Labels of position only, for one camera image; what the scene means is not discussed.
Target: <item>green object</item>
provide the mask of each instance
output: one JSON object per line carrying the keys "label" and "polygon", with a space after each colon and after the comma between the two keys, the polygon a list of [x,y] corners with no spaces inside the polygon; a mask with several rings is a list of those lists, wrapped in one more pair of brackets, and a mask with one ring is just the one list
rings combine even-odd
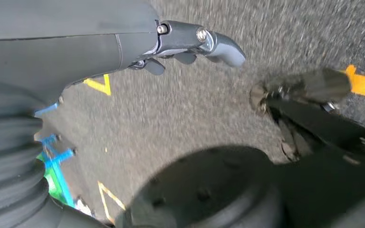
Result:
{"label": "green object", "polygon": [[[44,161],[43,156],[40,154],[37,159]],[[57,200],[59,200],[60,202],[62,202],[63,204],[67,205],[66,199],[64,197],[63,194],[63,190],[61,188],[61,185],[59,184],[58,178],[55,174],[55,171],[53,168],[48,168],[45,171],[44,174],[45,179],[47,179],[48,181],[48,192],[49,194],[56,198]]]}

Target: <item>gray plastic cover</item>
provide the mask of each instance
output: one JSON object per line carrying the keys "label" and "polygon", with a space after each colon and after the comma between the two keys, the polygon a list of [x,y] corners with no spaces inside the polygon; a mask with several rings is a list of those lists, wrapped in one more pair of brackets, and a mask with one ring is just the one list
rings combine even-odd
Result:
{"label": "gray plastic cover", "polygon": [[142,0],[0,0],[0,39],[157,33]]}

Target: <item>asphalt ground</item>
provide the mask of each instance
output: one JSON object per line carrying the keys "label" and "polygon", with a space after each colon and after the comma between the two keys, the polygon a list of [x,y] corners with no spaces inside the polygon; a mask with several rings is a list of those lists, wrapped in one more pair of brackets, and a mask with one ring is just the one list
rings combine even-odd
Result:
{"label": "asphalt ground", "polygon": [[[349,64],[365,75],[365,0],[151,3],[162,19],[231,36],[248,60],[240,69],[201,57],[190,66],[160,60],[166,66],[161,76],[144,70],[111,74],[111,96],[86,84],[64,91],[64,105],[44,119],[78,148],[62,167],[72,193],[81,194],[99,218],[105,213],[98,181],[127,204],[156,171],[199,148],[244,144],[286,162],[279,129],[250,108],[248,93],[256,82]],[[350,95],[341,112],[365,125],[365,97]],[[122,211],[105,198],[112,216]]]}

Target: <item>bolt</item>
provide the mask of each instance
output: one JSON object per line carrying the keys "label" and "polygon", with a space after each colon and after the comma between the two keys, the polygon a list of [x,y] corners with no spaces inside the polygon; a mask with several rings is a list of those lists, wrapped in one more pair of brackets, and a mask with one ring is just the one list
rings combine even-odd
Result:
{"label": "bolt", "polygon": [[205,42],[207,37],[206,30],[204,28],[199,28],[198,31],[196,31],[196,37],[200,42]]}
{"label": "bolt", "polygon": [[168,32],[167,26],[165,26],[165,25],[157,26],[157,33],[158,34],[165,34],[167,32]]}

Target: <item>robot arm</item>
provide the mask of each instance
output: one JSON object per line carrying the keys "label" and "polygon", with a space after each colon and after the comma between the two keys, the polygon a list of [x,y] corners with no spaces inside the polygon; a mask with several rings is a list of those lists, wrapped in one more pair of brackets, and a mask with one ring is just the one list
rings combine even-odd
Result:
{"label": "robot arm", "polygon": [[87,77],[126,68],[159,75],[164,67],[154,57],[191,63],[196,55],[233,67],[245,60],[230,38],[160,22],[143,0],[0,1],[0,84],[33,95],[42,102],[34,109]]}

